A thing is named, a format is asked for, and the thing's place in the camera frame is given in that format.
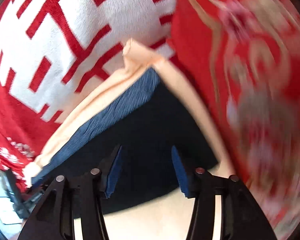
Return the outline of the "cream peach cloth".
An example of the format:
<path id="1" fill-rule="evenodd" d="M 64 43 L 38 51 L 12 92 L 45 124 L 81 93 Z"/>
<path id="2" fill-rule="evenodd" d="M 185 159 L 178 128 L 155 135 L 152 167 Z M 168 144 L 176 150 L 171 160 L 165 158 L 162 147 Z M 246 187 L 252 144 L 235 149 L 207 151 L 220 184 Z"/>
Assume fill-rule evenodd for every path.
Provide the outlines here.
<path id="1" fill-rule="evenodd" d="M 38 175 L 44 167 L 52 162 L 53 157 L 71 140 L 80 127 L 100 114 L 117 98 L 131 89 L 144 76 L 145 72 L 152 69 L 168 87 L 168 90 L 189 111 L 217 159 L 221 162 L 220 167 L 210 173 L 219 177 L 230 177 L 234 168 L 221 135 L 199 95 L 183 73 L 160 54 L 132 39 L 127 41 L 123 49 L 123 59 L 125 67 L 115 71 L 69 114 L 48 140 L 41 155 L 26 166 L 26 174 L 28 176 Z"/>

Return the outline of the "red blanket with white characters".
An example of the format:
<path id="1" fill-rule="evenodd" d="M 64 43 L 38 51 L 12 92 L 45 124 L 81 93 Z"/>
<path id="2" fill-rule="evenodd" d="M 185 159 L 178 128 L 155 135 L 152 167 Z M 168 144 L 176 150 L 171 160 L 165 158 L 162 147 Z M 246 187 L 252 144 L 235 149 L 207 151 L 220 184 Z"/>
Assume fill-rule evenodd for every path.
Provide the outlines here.
<path id="1" fill-rule="evenodd" d="M 23 170 L 71 111 L 117 69 L 133 38 L 172 55 L 176 0 L 4 0 L 0 5 L 0 170 Z"/>

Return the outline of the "black pants with blue waistband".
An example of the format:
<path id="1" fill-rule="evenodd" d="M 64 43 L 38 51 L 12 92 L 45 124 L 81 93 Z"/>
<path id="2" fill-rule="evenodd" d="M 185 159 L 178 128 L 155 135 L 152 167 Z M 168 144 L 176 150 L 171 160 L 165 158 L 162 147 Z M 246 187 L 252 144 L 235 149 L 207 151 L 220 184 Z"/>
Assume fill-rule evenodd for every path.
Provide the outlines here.
<path id="1" fill-rule="evenodd" d="M 77 177 L 121 146 L 122 171 L 102 202 L 105 214 L 166 195 L 178 187 L 171 150 L 192 165 L 211 169 L 218 161 L 198 123 L 148 69 L 109 106 L 84 123 L 32 179 L 37 186 L 58 175 Z"/>

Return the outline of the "red floral patterned cushion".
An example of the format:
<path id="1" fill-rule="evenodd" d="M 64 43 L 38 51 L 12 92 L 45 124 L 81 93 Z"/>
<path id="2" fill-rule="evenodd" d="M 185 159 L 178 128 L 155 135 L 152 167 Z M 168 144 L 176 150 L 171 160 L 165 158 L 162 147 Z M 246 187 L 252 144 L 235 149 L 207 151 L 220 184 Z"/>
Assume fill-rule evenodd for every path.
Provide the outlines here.
<path id="1" fill-rule="evenodd" d="M 300 14 L 290 0 L 177 0 L 171 40 L 278 239 L 300 223 Z"/>

